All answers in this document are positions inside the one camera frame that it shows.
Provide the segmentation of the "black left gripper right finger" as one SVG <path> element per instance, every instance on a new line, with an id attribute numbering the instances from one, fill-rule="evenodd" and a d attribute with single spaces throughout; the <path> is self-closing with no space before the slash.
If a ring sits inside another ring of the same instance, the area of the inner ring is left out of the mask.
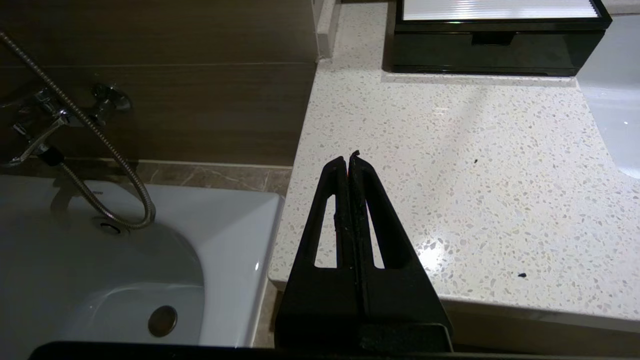
<path id="1" fill-rule="evenodd" d="M 372 164 L 349 158 L 350 211 L 368 351 L 450 351 L 453 327 Z"/>

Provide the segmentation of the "white bathtub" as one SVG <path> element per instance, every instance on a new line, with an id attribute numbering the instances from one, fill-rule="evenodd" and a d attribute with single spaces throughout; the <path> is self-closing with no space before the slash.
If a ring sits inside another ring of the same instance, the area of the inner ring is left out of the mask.
<path id="1" fill-rule="evenodd" d="M 0 175 L 0 360 L 54 341 L 251 346 L 281 196 L 147 190 L 155 222 L 129 230 L 59 178 Z M 153 337 L 164 305 L 177 324 Z"/>

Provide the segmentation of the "chrome bathtub faucet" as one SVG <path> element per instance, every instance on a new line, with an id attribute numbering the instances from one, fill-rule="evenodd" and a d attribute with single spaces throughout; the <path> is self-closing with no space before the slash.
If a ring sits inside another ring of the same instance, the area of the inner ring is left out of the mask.
<path id="1" fill-rule="evenodd" d="M 103 127 L 116 113 L 133 109 L 130 98 L 112 85 L 96 83 L 91 89 L 94 103 L 82 111 L 95 126 Z M 0 96 L 0 167 L 17 167 L 29 157 L 41 157 L 51 147 L 48 139 L 64 127 L 83 126 L 82 121 L 54 92 L 32 81 Z"/>

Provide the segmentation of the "black amenity box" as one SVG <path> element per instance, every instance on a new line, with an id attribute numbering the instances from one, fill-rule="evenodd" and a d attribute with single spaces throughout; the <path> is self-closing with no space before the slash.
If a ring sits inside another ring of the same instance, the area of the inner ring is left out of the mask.
<path id="1" fill-rule="evenodd" d="M 604 31 L 613 19 L 602 0 L 592 0 L 598 12 L 597 18 L 551 18 L 551 19 L 478 19 L 478 20 L 403 20 L 400 5 L 402 0 L 392 0 L 387 12 L 382 67 L 388 69 L 386 53 L 394 34 L 410 33 L 471 33 L 471 32 L 577 32 Z"/>

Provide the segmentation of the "white ribbed tray mat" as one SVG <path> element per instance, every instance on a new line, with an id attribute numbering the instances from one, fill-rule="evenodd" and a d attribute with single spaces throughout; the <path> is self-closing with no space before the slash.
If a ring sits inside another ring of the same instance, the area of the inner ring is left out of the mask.
<path id="1" fill-rule="evenodd" d="M 405 21 L 598 18 L 592 0 L 402 0 Z"/>

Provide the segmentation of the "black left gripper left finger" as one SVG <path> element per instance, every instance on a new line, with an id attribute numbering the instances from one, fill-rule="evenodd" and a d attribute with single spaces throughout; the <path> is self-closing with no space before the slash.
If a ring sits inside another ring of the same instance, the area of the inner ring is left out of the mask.
<path id="1" fill-rule="evenodd" d="M 318 268 L 323 217 L 334 198 L 336 267 Z M 275 321 L 275 347 L 282 350 L 344 351 L 354 346 L 358 291 L 354 230 L 346 162 L 325 164 L 302 232 Z"/>

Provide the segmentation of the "white ceramic sink basin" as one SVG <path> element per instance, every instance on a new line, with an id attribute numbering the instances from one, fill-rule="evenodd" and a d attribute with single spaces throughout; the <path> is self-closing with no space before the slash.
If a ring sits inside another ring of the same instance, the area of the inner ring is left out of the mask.
<path id="1" fill-rule="evenodd" d="M 640 14 L 613 17 L 576 79 L 615 166 L 640 180 Z"/>

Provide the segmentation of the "chrome bathtub drain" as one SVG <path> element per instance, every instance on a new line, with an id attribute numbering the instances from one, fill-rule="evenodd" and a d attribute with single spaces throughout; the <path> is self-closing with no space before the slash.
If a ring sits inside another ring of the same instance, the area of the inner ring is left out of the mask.
<path id="1" fill-rule="evenodd" d="M 169 335 L 178 323 L 178 311 L 171 305 L 155 309 L 147 320 L 148 332 L 156 338 Z"/>

